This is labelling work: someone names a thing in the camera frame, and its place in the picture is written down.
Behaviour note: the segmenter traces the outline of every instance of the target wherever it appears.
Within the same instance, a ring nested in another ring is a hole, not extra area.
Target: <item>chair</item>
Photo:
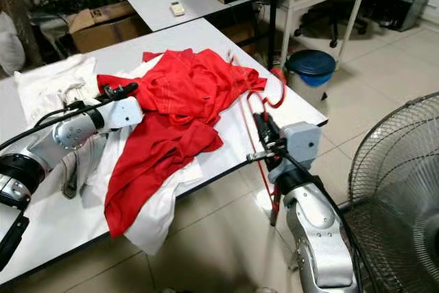
[[[294,36],[298,37],[302,34],[302,29],[324,17],[329,18],[329,26],[331,29],[331,42],[329,46],[337,47],[338,44],[338,24],[349,17],[355,0],[330,0],[319,4],[310,9],[308,13],[303,15],[299,28],[294,31]],[[367,1],[363,0],[361,6],[364,7]],[[354,28],[358,34],[365,34],[368,29],[368,22],[359,17],[355,19]]]

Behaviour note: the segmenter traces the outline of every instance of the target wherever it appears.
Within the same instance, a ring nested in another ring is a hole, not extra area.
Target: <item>fan grille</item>
[[[439,214],[438,93],[404,105],[368,133],[349,194],[348,222],[385,290],[439,292],[438,256],[426,239],[439,230],[429,227]]]

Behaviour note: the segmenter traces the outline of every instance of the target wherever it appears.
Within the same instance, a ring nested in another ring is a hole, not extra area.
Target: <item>red clothing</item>
[[[261,91],[266,83],[254,69],[232,66],[210,49],[198,54],[166,51],[142,78],[97,77],[100,88],[132,81],[139,84],[133,96],[145,116],[128,138],[108,185],[104,212],[113,237],[131,226],[168,176],[198,153],[222,146],[213,129],[219,112],[243,92]]]

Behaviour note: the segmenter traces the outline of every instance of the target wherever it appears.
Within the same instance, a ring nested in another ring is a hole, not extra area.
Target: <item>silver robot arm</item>
[[[101,132],[142,121],[134,97],[115,97],[99,108],[43,128],[7,147],[0,156],[0,270],[9,262],[29,220],[23,215],[32,194],[70,152]]]
[[[265,159],[269,181],[285,196],[287,224],[296,240],[296,260],[290,268],[299,269],[303,291],[358,292],[353,260],[342,237],[343,222],[308,172],[317,157],[320,128],[302,122],[279,129],[271,117],[268,123],[258,114],[254,118],[265,149],[265,157],[257,156]]]

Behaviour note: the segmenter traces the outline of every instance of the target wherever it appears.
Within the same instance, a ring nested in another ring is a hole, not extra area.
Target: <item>electrical wire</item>
[[[35,10],[59,16],[75,14],[87,7],[83,0],[32,0]]]
[[[52,116],[54,116],[54,115],[57,115],[58,113],[65,113],[66,111],[67,111],[66,109],[59,109],[59,110],[52,111],[51,113],[47,113],[46,115],[42,116],[42,117],[36,122],[36,124],[35,124],[34,127],[37,127],[37,126],[41,125],[41,123],[43,123],[44,120],[46,120],[47,118],[52,117]]]

